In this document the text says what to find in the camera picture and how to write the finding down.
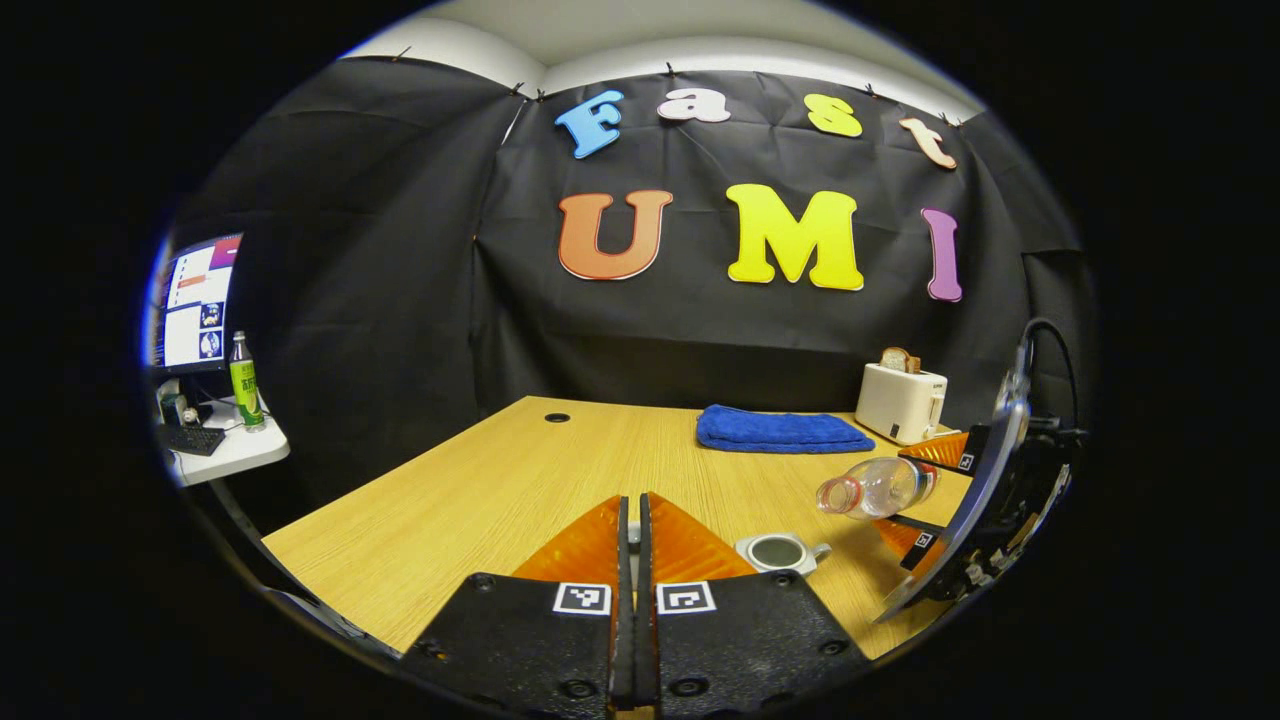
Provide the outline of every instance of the folded towel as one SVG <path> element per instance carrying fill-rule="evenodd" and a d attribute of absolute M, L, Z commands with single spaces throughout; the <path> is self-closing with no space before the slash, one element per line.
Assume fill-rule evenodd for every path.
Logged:
<path fill-rule="evenodd" d="M 698 442 L 736 452 L 861 452 L 876 441 L 835 415 L 767 415 L 712 405 L 698 416 Z"/>

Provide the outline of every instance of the wooden table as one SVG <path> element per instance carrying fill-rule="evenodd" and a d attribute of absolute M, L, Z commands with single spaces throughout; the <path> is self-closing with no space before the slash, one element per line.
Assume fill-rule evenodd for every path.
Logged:
<path fill-rule="evenodd" d="M 550 413 L 571 419 L 549 423 Z M 895 455 L 896 445 L 864 429 L 876 450 L 723 452 L 698 445 L 699 413 L 526 397 L 265 543 L 334 610 L 402 651 L 468 574 L 511 574 L 586 510 L 614 495 L 635 503 L 649 491 L 731 546 L 771 532 L 794 532 L 810 546 L 831 543 L 831 557 L 809 584 L 869 657 L 902 643 L 946 607 L 923 601 L 872 624 L 906 571 L 869 523 L 815 506 L 823 480 L 868 457 Z M 854 421 L 851 413 L 835 415 Z M 945 525 L 968 483 L 943 470 L 911 515 Z"/>

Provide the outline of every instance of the black cloth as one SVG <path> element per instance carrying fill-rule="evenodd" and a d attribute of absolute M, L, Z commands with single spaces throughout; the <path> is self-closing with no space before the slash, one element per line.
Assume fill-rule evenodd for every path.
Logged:
<path fill-rule="evenodd" d="M 666 94 L 705 87 L 728 97 L 721 123 L 672 123 L 657 114 Z M 618 90 L 621 137 L 575 160 L 554 119 Z M 847 101 L 860 137 L 820 132 L 808 94 Z M 899 126 L 919 118 L 959 167 L 947 172 Z M 1033 314 L 1068 325 L 1088 380 L 1092 297 L 1070 224 L 1055 211 L 1037 170 L 986 115 L 951 127 L 925 111 L 829 82 L 746 72 L 631 77 L 567 90 L 530 104 L 498 150 L 476 263 L 476 378 L 484 411 L 524 395 L 637 405 L 822 411 L 852 407 L 863 366 L 886 346 L 920 356 L 948 378 L 942 421 L 991 418 L 996 389 Z M 858 292 L 739 283 L 739 209 L 724 191 L 772 187 L 796 218 L 819 191 L 854 197 L 854 243 L 865 286 Z M 658 258 L 623 281 L 584 281 L 557 255 L 570 195 L 605 192 L 599 247 L 631 238 L 623 197 L 666 190 Z M 933 300 L 932 245 L 923 208 L 959 223 L 961 301 Z M 1041 357 L 1053 356 L 1050 347 Z M 1044 364 L 1062 395 L 1061 368 Z M 1037 384 L 1037 391 L 1043 383 Z M 1039 407 L 1060 415 L 1069 402 Z"/>
<path fill-rule="evenodd" d="M 680 87 L 723 92 L 732 118 L 660 119 Z M 604 90 L 625 95 L 622 136 L 577 160 L 554 119 Z M 861 136 L 815 128 L 813 92 L 847 101 Z M 942 137 L 956 170 L 920 151 L 899 126 L 908 117 Z M 769 284 L 730 279 L 739 208 L 726 190 L 739 183 L 772 187 L 796 218 L 815 192 L 854 197 L 864 288 L 819 288 L 808 273 L 795 284 L 781 273 Z M 675 196 L 654 263 L 623 281 L 568 273 L 559 201 L 612 195 L 599 246 L 618 252 L 636 190 Z M 923 208 L 959 223 L 959 302 L 925 291 Z M 987 114 L 955 128 L 817 79 L 654 74 L 535 102 L 439 64 L 340 60 L 252 127 L 175 227 L 178 246 L 244 233 L 227 322 L 247 332 L 292 454 L 256 473 L 287 478 L 238 484 L 306 496 L 274 515 L 332 501 L 526 395 L 852 409 L 864 364 L 900 346 L 948 378 L 942 421 L 964 428 L 989 419 L 1032 315 L 1071 342 L 1082 401 L 1092 380 L 1096 313 L 1079 242 L 1009 133 Z M 1061 359 L 1041 342 L 1033 407 L 1068 415 Z"/>
<path fill-rule="evenodd" d="M 520 106 L 456 68 L 340 60 L 261 118 L 178 215 L 179 246 L 244 233 L 227 322 L 246 331 L 292 448 L 264 471 L 301 478 L 310 507 L 479 419 L 471 236 Z"/>

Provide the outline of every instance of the yellow letter m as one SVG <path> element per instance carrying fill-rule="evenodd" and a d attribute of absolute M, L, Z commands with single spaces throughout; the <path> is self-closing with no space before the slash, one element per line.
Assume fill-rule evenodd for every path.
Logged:
<path fill-rule="evenodd" d="M 737 263 L 728 266 L 730 278 L 750 283 L 771 282 L 773 266 L 764 258 L 764 246 L 768 245 L 787 282 L 800 279 L 817 250 L 818 260 L 809 272 L 813 284 L 836 290 L 863 288 L 863 275 L 854 260 L 852 214 L 858 202 L 852 197 L 826 190 L 817 192 L 797 223 L 769 186 L 735 184 L 724 195 L 737 204 L 740 227 Z"/>

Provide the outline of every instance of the coffee cup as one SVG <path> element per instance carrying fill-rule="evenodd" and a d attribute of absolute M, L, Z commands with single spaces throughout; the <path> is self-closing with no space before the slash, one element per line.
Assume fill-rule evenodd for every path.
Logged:
<path fill-rule="evenodd" d="M 809 547 L 795 533 L 765 533 L 746 537 L 733 543 L 733 550 L 760 573 L 795 570 L 801 575 L 809 575 L 817 570 L 818 564 L 831 555 L 829 544 L 820 543 Z"/>

